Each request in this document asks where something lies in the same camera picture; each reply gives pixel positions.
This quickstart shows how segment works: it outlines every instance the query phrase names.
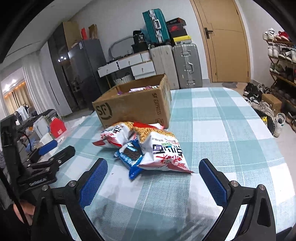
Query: wooden door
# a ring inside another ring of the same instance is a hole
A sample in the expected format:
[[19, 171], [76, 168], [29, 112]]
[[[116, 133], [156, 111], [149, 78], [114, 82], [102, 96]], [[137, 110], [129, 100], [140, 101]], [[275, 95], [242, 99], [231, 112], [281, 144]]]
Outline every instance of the wooden door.
[[245, 29], [233, 0], [191, 0], [204, 41], [212, 82], [249, 82]]

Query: teal and white tablecloth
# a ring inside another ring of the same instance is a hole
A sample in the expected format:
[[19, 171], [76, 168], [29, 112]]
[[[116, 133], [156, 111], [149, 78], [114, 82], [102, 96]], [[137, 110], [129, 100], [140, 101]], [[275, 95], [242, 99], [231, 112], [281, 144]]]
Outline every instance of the teal and white tablecloth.
[[[76, 155], [60, 167], [52, 187], [77, 180], [99, 158], [108, 173], [93, 202], [85, 208], [105, 240], [202, 240], [221, 212], [198, 165], [208, 158], [218, 171], [242, 186], [266, 186], [280, 232], [296, 222], [296, 199], [290, 172], [274, 137], [247, 102], [227, 88], [171, 91], [169, 131], [178, 138], [194, 174], [143, 171], [134, 181], [113, 157], [114, 149], [96, 147], [103, 129], [96, 113], [75, 129], [61, 148], [72, 145]], [[64, 207], [74, 239], [79, 240]], [[238, 230], [242, 207], [228, 240]]]

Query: silver suitcase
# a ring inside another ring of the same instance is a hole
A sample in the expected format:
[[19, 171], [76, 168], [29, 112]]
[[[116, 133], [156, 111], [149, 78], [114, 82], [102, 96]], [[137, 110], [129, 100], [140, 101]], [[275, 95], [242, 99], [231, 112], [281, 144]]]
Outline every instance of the silver suitcase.
[[173, 48], [173, 55], [181, 89], [202, 87], [200, 58], [195, 44], [180, 44]]
[[179, 81], [172, 46], [164, 45], [150, 49], [156, 74], [166, 74], [171, 90], [179, 89]]

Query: dark gray refrigerator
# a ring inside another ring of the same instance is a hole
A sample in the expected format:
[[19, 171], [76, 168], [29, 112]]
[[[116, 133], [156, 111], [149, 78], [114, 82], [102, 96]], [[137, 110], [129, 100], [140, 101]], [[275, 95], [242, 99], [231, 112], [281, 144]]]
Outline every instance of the dark gray refrigerator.
[[98, 68], [106, 65], [100, 40], [82, 40], [68, 52], [73, 75], [87, 106], [92, 108], [92, 102], [110, 89], [114, 83], [109, 83], [106, 77], [100, 77]]

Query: teal suitcase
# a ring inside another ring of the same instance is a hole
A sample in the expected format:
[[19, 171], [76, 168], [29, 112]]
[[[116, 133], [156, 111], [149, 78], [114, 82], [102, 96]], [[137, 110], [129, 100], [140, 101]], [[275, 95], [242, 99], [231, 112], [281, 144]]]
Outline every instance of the teal suitcase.
[[152, 43], [162, 44], [170, 41], [165, 17], [159, 8], [144, 12], [143, 17]]

